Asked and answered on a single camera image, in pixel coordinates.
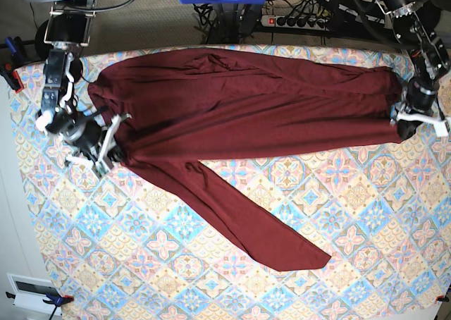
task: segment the fabric fold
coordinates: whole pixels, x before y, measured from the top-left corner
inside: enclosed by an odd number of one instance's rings
[[[199,159],[305,154],[400,142],[389,124],[401,86],[389,68],[322,65],[225,49],[128,59],[88,88],[110,121],[124,165],[179,196],[254,260],[278,271],[320,269],[330,256]]]

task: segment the floral pattern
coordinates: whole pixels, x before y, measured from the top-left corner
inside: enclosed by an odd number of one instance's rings
[[[409,59],[397,54],[219,48],[389,66],[405,80],[413,74]],[[83,58],[85,77],[94,81],[117,61],[168,50]],[[451,283],[450,140],[436,138],[430,126],[402,144],[204,161],[332,256],[324,269],[276,272],[176,196],[122,166],[102,180],[84,166],[65,168],[71,148],[35,128],[42,65],[18,72],[23,92],[3,85],[0,92],[9,94],[25,198],[45,266],[59,291],[75,297],[65,319],[370,319],[430,307]],[[440,99],[450,88],[447,76]],[[92,107],[86,89],[83,80],[75,86],[82,109]]]

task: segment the black cable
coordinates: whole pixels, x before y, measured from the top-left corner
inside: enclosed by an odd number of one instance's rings
[[[57,309],[57,308],[58,308],[58,307],[55,306],[54,311],[50,314],[49,320],[52,320],[52,319],[53,319],[53,317],[54,317],[54,315],[55,315],[55,312],[56,312],[56,309]]]
[[[211,20],[211,15],[214,12],[213,6],[211,4],[193,4],[193,6],[194,11],[196,11],[197,15],[199,16],[199,27],[194,28],[202,32],[204,36],[203,44],[206,44],[210,39],[211,33],[215,30],[218,24],[218,18]]]
[[[90,82],[88,79],[86,79],[83,75],[82,75],[82,79],[85,81],[85,82],[88,82],[89,84],[94,84],[94,82]]]
[[[311,3],[312,7],[309,13],[305,13],[304,10],[305,8]],[[315,11],[315,5],[317,5],[317,1],[316,0],[308,0],[305,5],[302,7],[302,10],[299,12],[299,14],[296,16],[296,20],[298,20],[302,15],[309,15],[309,18],[314,15],[314,11]]]
[[[354,0],[355,4],[359,4],[360,0]],[[401,49],[401,50],[413,50],[418,48],[416,45],[406,45],[406,44],[400,44],[395,43],[391,40],[389,40],[386,36],[379,33],[377,30],[375,30],[371,24],[368,21],[368,18],[366,17],[366,14],[360,9],[360,6],[357,6],[357,13],[360,16],[360,19],[362,20],[362,23],[364,27],[368,30],[368,32],[377,40],[381,41],[382,43],[388,45],[389,47],[392,47],[394,49]]]
[[[442,108],[440,107],[440,102],[438,101],[438,97],[435,98],[435,102],[437,103],[438,115],[440,116],[440,119],[442,121],[444,121],[446,119],[446,117],[442,111]]]
[[[288,6],[289,6],[290,8],[294,8],[294,7],[295,7],[293,4],[291,4],[291,3],[290,3],[289,1],[287,1],[287,0],[270,0],[270,1],[268,2],[268,5],[273,6],[273,5],[274,5],[274,1],[284,1],[286,4],[288,4]]]
[[[300,16],[302,15],[302,13],[304,12],[305,8],[307,7],[307,5],[309,5],[310,2],[311,2],[311,0],[308,0],[308,1],[302,0],[301,3],[297,4],[297,5],[291,10],[291,12],[285,16],[285,18],[289,18],[289,17],[291,17],[292,15],[294,15],[295,12],[296,12],[296,10],[297,10],[297,8],[299,8],[300,6],[304,5],[304,6],[302,7],[302,10],[299,11],[299,15],[298,15],[298,16],[300,17]]]
[[[107,12],[110,10],[117,10],[119,8],[123,8],[124,6],[130,5],[134,1],[136,1],[136,0],[127,0],[121,4],[114,5],[114,6],[107,6],[106,8],[94,9],[94,8],[83,8],[83,7],[79,7],[79,6],[65,6],[65,8],[68,8],[70,10],[81,11],[81,12],[85,12],[85,13]]]
[[[34,8],[33,8],[33,5],[31,5],[31,3],[30,3],[30,8],[31,8],[31,12],[33,12],[33,22],[35,22],[35,27],[36,27],[36,29],[38,30],[38,29],[39,29],[39,26],[38,26],[37,23],[36,23],[35,10],[34,10]]]

